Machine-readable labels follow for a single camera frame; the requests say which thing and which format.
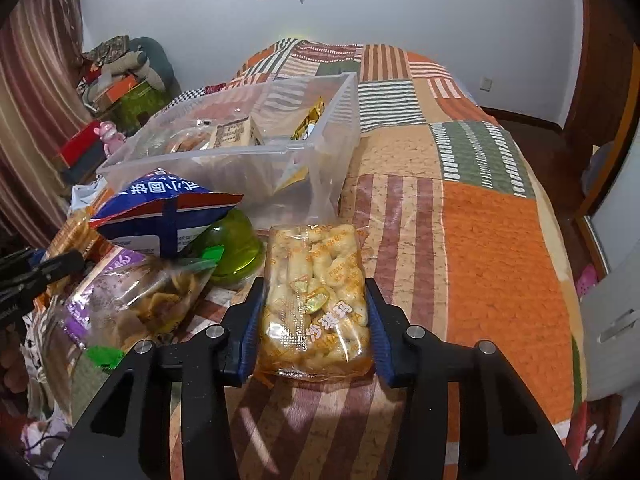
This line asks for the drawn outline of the purple egg roll pack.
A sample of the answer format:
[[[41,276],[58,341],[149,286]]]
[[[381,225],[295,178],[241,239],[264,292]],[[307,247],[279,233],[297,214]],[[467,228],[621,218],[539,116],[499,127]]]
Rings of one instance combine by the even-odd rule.
[[[128,351],[141,339],[168,340],[194,307],[219,256],[165,260],[115,247],[54,308],[81,349]]]

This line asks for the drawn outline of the white wardrobe with stickers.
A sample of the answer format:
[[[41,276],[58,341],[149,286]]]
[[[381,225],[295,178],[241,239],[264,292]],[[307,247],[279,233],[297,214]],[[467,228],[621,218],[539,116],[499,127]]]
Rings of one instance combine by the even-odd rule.
[[[595,401],[639,382],[639,136],[588,220],[606,274],[580,300],[587,394]]]

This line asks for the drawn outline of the red flat box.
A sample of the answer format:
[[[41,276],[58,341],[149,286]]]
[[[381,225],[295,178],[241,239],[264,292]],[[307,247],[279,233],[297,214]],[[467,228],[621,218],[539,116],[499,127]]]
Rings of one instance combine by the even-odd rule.
[[[99,120],[89,122],[62,146],[58,154],[66,167],[74,166],[94,144],[101,144],[101,139],[98,135],[100,125],[101,122]]]

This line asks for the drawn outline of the beige cracker block pack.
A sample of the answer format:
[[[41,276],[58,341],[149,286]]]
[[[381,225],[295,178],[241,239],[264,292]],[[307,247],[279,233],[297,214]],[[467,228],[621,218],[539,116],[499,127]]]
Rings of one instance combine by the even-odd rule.
[[[208,141],[208,148],[246,148],[262,145],[262,135],[250,116],[218,125]]]

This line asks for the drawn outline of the round cookies clear bag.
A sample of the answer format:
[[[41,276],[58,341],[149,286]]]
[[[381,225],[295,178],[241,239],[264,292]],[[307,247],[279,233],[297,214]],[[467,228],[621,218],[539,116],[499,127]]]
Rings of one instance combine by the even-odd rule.
[[[182,129],[173,134],[166,142],[164,153],[182,153],[200,150],[206,145],[212,135],[211,126],[201,126]]]

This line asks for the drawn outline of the striped patchwork bedspread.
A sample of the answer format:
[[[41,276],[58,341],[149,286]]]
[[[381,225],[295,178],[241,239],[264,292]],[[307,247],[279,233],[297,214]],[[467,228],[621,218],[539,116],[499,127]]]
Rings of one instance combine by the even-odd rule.
[[[340,205],[367,276],[409,320],[455,344],[495,341],[562,440],[582,436],[582,322],[549,197],[518,144],[445,66],[387,44],[279,40],[229,87],[358,76],[361,142]],[[244,479],[383,479],[405,395],[251,380],[227,393]]]

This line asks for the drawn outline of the grey green stuffed cushion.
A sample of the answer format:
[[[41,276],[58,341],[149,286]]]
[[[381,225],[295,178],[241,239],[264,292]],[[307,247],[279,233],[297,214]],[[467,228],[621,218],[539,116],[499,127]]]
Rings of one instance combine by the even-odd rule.
[[[132,38],[126,53],[111,63],[105,63],[102,70],[112,76],[124,73],[135,74],[159,92],[168,92],[175,82],[174,70],[163,47],[150,37]]]

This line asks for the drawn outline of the fried dough twists bag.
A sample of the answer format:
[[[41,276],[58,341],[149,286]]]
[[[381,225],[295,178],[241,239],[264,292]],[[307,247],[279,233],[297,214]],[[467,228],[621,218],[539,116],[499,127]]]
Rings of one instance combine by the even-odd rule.
[[[273,228],[257,373],[338,382],[372,367],[369,311],[354,226]]]

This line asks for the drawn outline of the blue white snack bag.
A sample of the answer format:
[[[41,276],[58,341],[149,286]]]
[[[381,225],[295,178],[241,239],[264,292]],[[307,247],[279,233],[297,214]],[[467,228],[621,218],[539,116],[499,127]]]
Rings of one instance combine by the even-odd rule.
[[[158,168],[112,196],[89,226],[116,246],[173,259],[242,198],[238,193],[211,191]]]

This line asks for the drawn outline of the orange cardboard box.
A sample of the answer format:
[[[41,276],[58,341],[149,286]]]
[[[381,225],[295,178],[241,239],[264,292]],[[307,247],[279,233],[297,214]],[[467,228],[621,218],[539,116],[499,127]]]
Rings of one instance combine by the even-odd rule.
[[[93,106],[103,112],[115,104],[126,93],[133,89],[138,84],[136,76],[129,74],[126,77],[115,81],[106,90],[96,96],[93,101]]]

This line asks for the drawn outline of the pink slipper on floor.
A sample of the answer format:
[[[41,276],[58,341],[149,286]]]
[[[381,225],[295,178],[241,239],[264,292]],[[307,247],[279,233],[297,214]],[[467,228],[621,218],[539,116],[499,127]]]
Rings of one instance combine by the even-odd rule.
[[[598,281],[597,269],[592,263],[589,263],[588,266],[584,267],[584,270],[582,270],[582,273],[575,282],[577,296],[579,298],[586,296],[588,292],[598,284]]]

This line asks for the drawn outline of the gold candy pack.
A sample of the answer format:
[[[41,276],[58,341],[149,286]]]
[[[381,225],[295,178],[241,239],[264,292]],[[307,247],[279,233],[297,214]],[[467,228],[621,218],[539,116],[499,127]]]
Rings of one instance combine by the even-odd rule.
[[[295,128],[294,133],[291,136],[292,141],[303,141],[310,136],[314,127],[318,124],[324,110],[326,109],[326,103],[322,96],[314,102],[314,105],[308,110],[304,119]]]

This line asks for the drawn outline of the pink plush toy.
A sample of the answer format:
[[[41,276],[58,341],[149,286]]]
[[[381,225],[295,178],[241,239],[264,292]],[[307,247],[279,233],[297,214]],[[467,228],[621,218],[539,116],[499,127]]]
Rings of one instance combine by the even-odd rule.
[[[93,132],[103,143],[106,158],[114,155],[126,143],[126,136],[118,131],[114,122],[100,122]]]

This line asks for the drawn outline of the red striped curtain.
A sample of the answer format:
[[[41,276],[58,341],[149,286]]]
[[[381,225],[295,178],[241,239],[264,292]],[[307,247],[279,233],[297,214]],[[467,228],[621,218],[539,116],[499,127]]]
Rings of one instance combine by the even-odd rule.
[[[1,221],[46,246],[66,219],[55,159],[90,120],[79,0],[17,0],[1,25]]]

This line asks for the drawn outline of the green fabric box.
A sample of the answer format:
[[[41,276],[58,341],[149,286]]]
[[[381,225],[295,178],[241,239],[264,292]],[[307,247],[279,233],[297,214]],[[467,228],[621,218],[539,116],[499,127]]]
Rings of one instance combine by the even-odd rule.
[[[167,92],[151,87],[146,81],[122,96],[106,113],[120,131],[138,130],[171,100]]]

